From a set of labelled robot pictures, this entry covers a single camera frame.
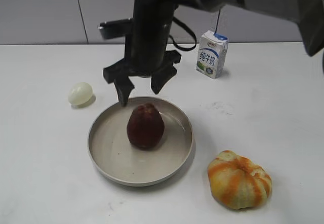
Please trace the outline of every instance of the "yellow and orange gourd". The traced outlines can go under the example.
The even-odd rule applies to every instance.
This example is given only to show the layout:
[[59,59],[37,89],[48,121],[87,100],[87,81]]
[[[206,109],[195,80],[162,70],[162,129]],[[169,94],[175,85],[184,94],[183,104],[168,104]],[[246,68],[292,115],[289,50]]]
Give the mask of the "yellow and orange gourd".
[[221,152],[209,164],[208,178],[214,198],[235,210],[264,204],[272,190],[262,167],[232,151]]

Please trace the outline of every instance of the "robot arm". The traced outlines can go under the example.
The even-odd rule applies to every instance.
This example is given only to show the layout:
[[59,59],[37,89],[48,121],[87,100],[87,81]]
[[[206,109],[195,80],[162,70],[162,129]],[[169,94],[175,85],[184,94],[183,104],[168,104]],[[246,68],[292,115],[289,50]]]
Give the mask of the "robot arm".
[[166,51],[174,11],[178,5],[214,12],[229,4],[295,22],[307,53],[324,47],[324,0],[135,0],[133,18],[100,24],[105,39],[126,37],[125,57],[104,69],[104,78],[114,82],[118,99],[127,104],[134,85],[129,76],[151,77],[151,88],[159,93],[176,74],[177,51]]

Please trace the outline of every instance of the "plate rim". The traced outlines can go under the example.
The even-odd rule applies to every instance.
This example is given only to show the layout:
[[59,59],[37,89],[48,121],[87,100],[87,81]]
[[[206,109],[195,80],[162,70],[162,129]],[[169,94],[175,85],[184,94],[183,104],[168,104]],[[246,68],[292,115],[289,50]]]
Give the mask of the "plate rim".
[[175,107],[177,110],[179,110],[183,116],[185,117],[185,119],[188,121],[189,123],[189,128],[190,128],[190,131],[191,131],[191,144],[190,144],[190,148],[189,148],[189,151],[188,151],[188,154],[186,155],[186,157],[184,158],[184,160],[181,162],[181,164],[179,164],[179,167],[174,170],[173,172],[163,176],[162,178],[159,178],[157,180],[154,180],[154,181],[149,181],[149,182],[132,182],[132,181],[126,181],[126,180],[122,180],[122,179],[119,179],[117,177],[114,177],[114,176],[111,176],[109,175],[108,173],[106,173],[105,171],[103,171],[99,166],[98,164],[95,162],[95,159],[93,158],[92,154],[91,154],[91,151],[90,151],[90,134],[91,134],[91,131],[95,125],[95,123],[97,122],[97,120],[101,117],[101,115],[103,115],[107,110],[109,110],[110,108],[112,108],[113,106],[116,106],[119,104],[119,102],[111,105],[110,107],[106,108],[104,111],[102,111],[95,119],[94,121],[92,122],[91,124],[91,127],[88,131],[88,139],[87,139],[87,148],[88,148],[88,154],[91,158],[91,161],[92,163],[95,165],[95,167],[97,168],[97,170],[105,177],[107,177],[108,179],[114,181],[114,182],[117,182],[119,184],[122,184],[122,185],[126,185],[126,186],[150,186],[150,185],[154,185],[154,184],[157,184],[157,183],[160,183],[160,182],[163,182],[164,180],[167,180],[168,178],[172,177],[174,174],[176,174],[181,168],[182,166],[188,161],[191,153],[193,152],[193,147],[194,147],[194,144],[195,144],[195,140],[194,140],[194,136],[193,136],[193,129],[192,129],[192,125],[191,125],[191,122],[188,118],[188,116],[184,113],[183,110],[181,110],[179,107],[177,107],[176,105],[174,105],[173,103],[169,102],[169,101],[166,101],[164,99],[161,99],[161,98],[158,98],[158,97],[152,97],[152,96],[137,96],[137,97],[131,97],[129,98],[129,100],[133,100],[133,99],[153,99],[153,100],[160,100],[160,101],[163,101],[163,102],[166,102],[168,104],[170,104],[171,106]]

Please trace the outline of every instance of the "gray wall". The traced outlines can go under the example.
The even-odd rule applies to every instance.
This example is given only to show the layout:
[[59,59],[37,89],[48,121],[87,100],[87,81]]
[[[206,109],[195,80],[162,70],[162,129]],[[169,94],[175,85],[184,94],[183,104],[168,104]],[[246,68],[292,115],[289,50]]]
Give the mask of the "gray wall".
[[[132,16],[134,0],[0,0],[0,44],[100,44],[97,29],[103,21]],[[176,11],[197,36],[215,26],[211,14],[186,7]],[[224,7],[217,32],[232,42],[300,41],[295,24]],[[173,25],[178,42],[192,39]],[[122,39],[108,41],[122,43]]]

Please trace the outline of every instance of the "white table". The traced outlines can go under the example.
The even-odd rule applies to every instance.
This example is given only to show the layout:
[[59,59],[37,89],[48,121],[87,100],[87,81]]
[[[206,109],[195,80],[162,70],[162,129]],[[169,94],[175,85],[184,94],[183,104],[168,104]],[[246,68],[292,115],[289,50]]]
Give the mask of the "white table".
[[[323,223],[324,79],[321,54],[300,43],[231,44],[225,72],[195,70],[197,50],[183,53],[178,74],[158,97],[192,122],[195,159],[188,171],[144,189],[113,184],[94,168],[87,134],[116,103],[102,68],[121,45],[0,46],[0,223],[165,224]],[[97,100],[67,102],[85,81]],[[153,96],[133,78],[132,96]],[[223,150],[260,164],[272,177],[265,206],[231,211],[210,194],[207,165]]]

